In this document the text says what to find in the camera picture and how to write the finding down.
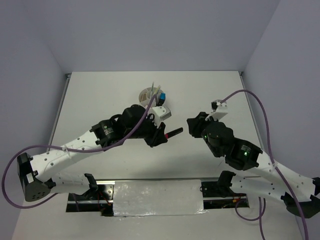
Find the pink capped black highlighter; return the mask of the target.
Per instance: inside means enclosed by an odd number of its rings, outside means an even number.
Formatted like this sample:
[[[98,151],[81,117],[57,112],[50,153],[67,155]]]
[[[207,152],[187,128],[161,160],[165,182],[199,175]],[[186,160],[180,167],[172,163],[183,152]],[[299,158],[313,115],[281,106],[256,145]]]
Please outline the pink capped black highlighter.
[[[175,129],[175,130],[172,130],[172,131],[170,131],[170,132],[167,132],[167,133],[165,134],[165,137],[166,137],[166,139],[172,138],[172,137],[174,137],[174,136],[182,133],[183,130],[184,130],[184,129],[183,129],[182,127],[179,127],[179,128],[177,128],[177,129]]]

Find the blue capped black highlighter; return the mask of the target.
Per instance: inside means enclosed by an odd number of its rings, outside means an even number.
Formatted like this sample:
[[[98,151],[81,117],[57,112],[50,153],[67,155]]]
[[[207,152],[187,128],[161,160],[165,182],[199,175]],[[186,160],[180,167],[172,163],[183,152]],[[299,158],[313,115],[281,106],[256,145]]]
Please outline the blue capped black highlighter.
[[[166,94],[164,92],[162,92],[160,95],[159,95],[159,98],[158,98],[158,102],[157,102],[157,105],[158,106],[162,106],[166,101]]]

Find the yellow highlighter pen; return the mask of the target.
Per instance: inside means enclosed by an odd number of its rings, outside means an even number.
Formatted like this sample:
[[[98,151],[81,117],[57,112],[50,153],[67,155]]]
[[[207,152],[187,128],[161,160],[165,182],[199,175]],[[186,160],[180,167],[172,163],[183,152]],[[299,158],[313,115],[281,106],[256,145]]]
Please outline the yellow highlighter pen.
[[[161,89],[161,85],[158,85],[158,87],[154,91],[154,95],[157,95],[160,89]]]

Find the green pen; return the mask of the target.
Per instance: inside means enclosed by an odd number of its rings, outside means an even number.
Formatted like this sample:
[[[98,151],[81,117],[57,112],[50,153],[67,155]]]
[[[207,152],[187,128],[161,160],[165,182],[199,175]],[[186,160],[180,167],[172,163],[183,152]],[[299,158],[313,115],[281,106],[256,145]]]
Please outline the green pen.
[[[151,89],[150,89],[150,94],[149,94],[149,97],[151,99],[151,97],[153,96],[153,90],[154,90],[154,81],[152,82],[152,85],[151,85]]]

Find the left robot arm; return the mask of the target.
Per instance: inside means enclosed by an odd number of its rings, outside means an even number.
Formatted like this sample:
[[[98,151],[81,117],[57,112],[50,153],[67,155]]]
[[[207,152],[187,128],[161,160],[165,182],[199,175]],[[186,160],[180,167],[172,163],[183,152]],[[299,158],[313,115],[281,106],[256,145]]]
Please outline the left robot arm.
[[[151,148],[167,143],[164,120],[171,115],[165,106],[146,109],[134,104],[63,146],[33,156],[26,152],[19,154],[17,172],[25,200],[34,202],[68,190],[88,200],[95,198],[98,186],[92,174],[64,177],[61,172],[91,155],[120,146],[127,139],[143,139]]]

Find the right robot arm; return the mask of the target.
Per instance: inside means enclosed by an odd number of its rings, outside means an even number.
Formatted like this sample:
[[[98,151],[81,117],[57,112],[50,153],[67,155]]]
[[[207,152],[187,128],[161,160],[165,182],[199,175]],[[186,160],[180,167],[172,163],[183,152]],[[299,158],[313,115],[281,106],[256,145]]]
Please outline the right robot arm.
[[[215,182],[214,192],[226,197],[249,194],[283,203],[295,216],[313,217],[320,211],[320,179],[298,174],[272,161],[270,156],[253,143],[236,138],[233,130],[223,122],[206,120],[205,112],[187,119],[189,134],[202,138],[215,157],[237,171],[252,173],[262,178],[255,180],[224,170]]]

